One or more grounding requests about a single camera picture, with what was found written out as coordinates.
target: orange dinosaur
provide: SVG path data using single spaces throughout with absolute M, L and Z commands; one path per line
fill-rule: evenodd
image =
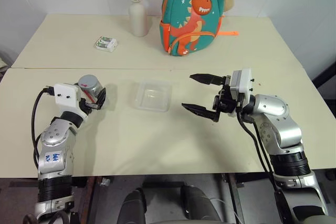
M 202 15 L 207 15 L 211 8 L 211 0 L 190 0 L 189 4 L 192 7 L 188 7 L 188 12 L 191 14 L 190 17 L 186 17 L 184 26 L 179 25 L 178 28 L 171 26 L 171 35 L 174 37 L 179 37 L 183 34 L 188 34 L 192 32 L 202 31 L 202 26 L 205 25 L 205 20 L 202 19 Z M 197 50 L 196 45 L 199 41 L 199 36 L 189 36 L 181 39 L 178 43 L 177 53 L 181 56 L 187 55 L 189 50 L 186 49 L 186 45 L 191 43 L 190 50 Z

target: white vase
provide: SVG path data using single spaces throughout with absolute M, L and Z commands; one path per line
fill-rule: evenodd
M 131 6 L 128 9 L 131 32 L 138 37 L 145 36 L 148 33 L 146 8 L 141 3 L 141 0 L 131 0 L 131 2 Z

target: white table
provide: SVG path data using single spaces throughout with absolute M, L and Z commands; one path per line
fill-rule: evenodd
M 310 167 L 335 167 L 335 119 L 305 71 L 297 64 L 286 69 L 274 62 L 255 66 L 254 94 L 277 94 L 288 102 L 292 118 L 302 129 Z M 77 136 L 75 176 L 260 172 L 253 142 L 235 118 L 222 114 L 214 123 L 181 106 L 186 102 L 210 109 L 219 90 L 190 79 L 190 74 L 231 74 L 241 67 L 241 62 L 232 60 L 220 69 L 9 69 L 0 83 L 0 177 L 36 177 L 30 139 L 36 96 L 46 85 L 75 83 L 88 73 L 107 86 L 110 105 L 91 114 Z M 133 107 L 142 79 L 173 83 L 167 112 Z M 37 109 L 36 132 L 54 116 L 59 116 L 54 98 L 44 95 Z
M 145 37 L 128 30 L 127 16 L 49 14 L 15 61 L 13 68 L 195 69 L 288 66 L 301 69 L 269 18 L 225 17 L 221 30 L 239 36 L 218 36 L 207 48 L 187 57 L 163 50 L 157 17 Z M 100 36 L 118 40 L 114 52 L 98 51 Z

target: teal backpack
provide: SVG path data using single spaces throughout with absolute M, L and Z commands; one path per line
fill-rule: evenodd
M 160 35 L 169 54 L 185 56 L 208 46 L 222 24 L 224 0 L 163 0 Z

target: clear plastic container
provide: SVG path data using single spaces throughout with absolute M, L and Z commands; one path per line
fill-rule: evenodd
M 171 95 L 171 83 L 145 80 L 140 83 L 135 99 L 135 107 L 141 110 L 165 112 L 169 109 Z

